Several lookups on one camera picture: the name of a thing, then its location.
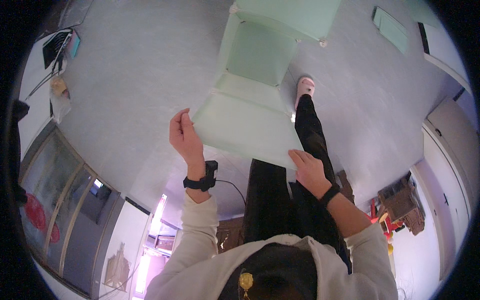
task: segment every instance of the black watch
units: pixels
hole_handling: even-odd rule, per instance
[[[183,180],[183,187],[206,192],[208,189],[215,186],[217,169],[218,163],[215,160],[205,161],[205,177],[201,178],[199,181],[193,181],[185,177]]]
[[[335,197],[338,193],[340,193],[340,187],[336,183],[332,184],[332,187],[328,189],[325,195],[323,195],[322,198],[318,199],[318,201],[320,202],[320,205],[322,207],[327,208],[327,205],[330,202],[330,200],[332,200],[332,198]]]

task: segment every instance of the pink slipper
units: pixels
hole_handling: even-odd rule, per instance
[[[310,77],[304,76],[300,78],[299,84],[297,85],[297,99],[295,100],[295,109],[299,105],[300,97],[304,94],[313,96],[315,91],[315,83]]]

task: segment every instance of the window frame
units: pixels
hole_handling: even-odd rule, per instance
[[[50,222],[48,224],[48,229],[47,233],[45,236],[45,241],[42,249],[35,248],[34,246],[30,245],[27,243],[28,249],[30,250],[30,253],[33,257],[33,259],[42,267],[44,268],[47,273],[49,273],[53,278],[55,278],[57,281],[62,283],[64,286],[75,292],[76,294],[86,298],[86,299],[92,299],[94,296],[98,296],[98,290],[94,290],[95,286],[95,277],[98,276],[98,259],[99,259],[99,252],[100,248],[105,248],[105,243],[106,246],[108,246],[110,237],[106,236],[106,231],[107,228],[110,228],[113,231],[113,228],[115,226],[115,223],[117,222],[118,216],[120,214],[121,207],[123,207],[123,199],[120,197],[120,192],[114,189],[108,182],[106,182],[103,178],[101,178],[96,172],[93,171],[93,169],[82,159],[82,157],[76,152],[76,150],[72,147],[72,145],[67,141],[67,139],[63,136],[62,132],[56,125],[49,124],[50,126],[46,126],[41,134],[38,135],[38,137],[34,140],[32,145],[29,147],[27,150],[27,153],[24,158],[28,159],[31,157],[31,159],[28,159],[28,161],[22,161],[22,165],[24,167],[24,172],[20,174],[19,177],[19,184],[23,186],[24,180],[28,178],[30,169],[32,165],[36,162],[37,158],[39,157],[40,153],[44,150],[45,146],[48,144],[48,142],[51,141],[51,139],[54,137],[54,135],[57,135],[59,139],[61,140],[62,144],[72,153],[72,155],[79,161],[78,165],[75,167],[74,171],[70,174],[69,178],[67,179],[67,182],[65,186],[62,189],[62,192],[57,198],[55,209],[53,211],[53,214],[50,218]],[[35,153],[32,156],[28,156],[30,154],[29,152],[34,151]],[[65,196],[67,195],[70,187],[74,183],[75,177],[80,173],[82,169],[86,169],[90,175],[91,179],[89,180],[87,186],[82,192],[82,195],[77,203],[77,206],[75,207],[74,213],[72,215],[71,220],[68,223],[67,231],[65,234],[65,239],[63,241],[62,245],[62,252],[60,256],[60,264],[59,264],[59,271],[57,272],[55,269],[50,267],[47,263],[47,257],[48,257],[48,247],[50,244],[50,237],[53,231],[53,227],[55,224],[55,220],[57,218],[58,212],[60,211],[60,208],[63,204],[63,201],[65,199]],[[96,252],[93,260],[93,265],[92,265],[92,272],[91,272],[91,284],[90,284],[90,291],[89,293],[86,293],[82,289],[78,288],[75,284],[71,283],[67,279],[63,277],[63,269],[65,267],[65,257],[70,241],[70,237],[72,234],[73,226],[75,225],[75,221],[77,219],[78,214],[80,213],[80,209],[84,203],[85,197],[88,195],[90,192],[90,189],[92,185],[94,184],[95,180],[101,181],[104,185],[106,185],[112,192],[117,192],[118,196],[114,200],[114,203],[112,204],[112,208],[108,212],[108,217],[105,225],[103,226],[102,229],[102,234],[100,236],[100,239],[97,243],[96,246]]]

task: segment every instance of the black wristband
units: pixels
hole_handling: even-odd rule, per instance
[[[323,195],[322,198],[318,199],[318,201],[320,202],[320,205],[322,207],[327,208],[327,205],[330,202],[330,200],[332,200],[332,198],[335,197],[338,193],[340,193],[340,187],[336,183],[332,184],[332,187],[328,189],[325,195]]]

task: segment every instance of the light green panel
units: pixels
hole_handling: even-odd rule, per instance
[[[212,94],[192,120],[204,144],[244,157],[296,169],[288,150],[303,150],[287,115],[221,93]]]
[[[233,40],[235,38],[235,33],[238,30],[240,22],[241,20],[236,14],[231,14],[228,18],[227,26],[225,27],[225,32],[223,33],[220,52],[216,61],[215,81],[217,81],[222,76],[222,74],[225,72],[225,69],[227,68],[228,57],[230,55],[230,51],[232,50]]]
[[[277,20],[314,39],[325,38],[341,0],[237,0],[239,10]]]
[[[283,32],[284,34],[293,37],[295,39],[306,40],[311,42],[318,42],[318,39],[315,37],[309,36],[303,32],[300,32],[282,22],[279,22],[274,19],[270,19],[264,16],[260,16],[257,14],[250,14],[247,12],[237,12],[236,15],[240,17],[243,21],[253,22],[260,25],[267,26],[269,28],[275,29],[277,31]]]
[[[288,113],[287,106],[281,98],[280,90],[271,85],[226,73],[216,83],[215,88],[223,94],[242,98],[280,113]]]
[[[294,38],[256,23],[243,22],[235,34],[227,71],[278,86],[296,50]]]
[[[392,42],[403,54],[408,49],[406,28],[380,7],[375,8],[373,23],[380,33]]]

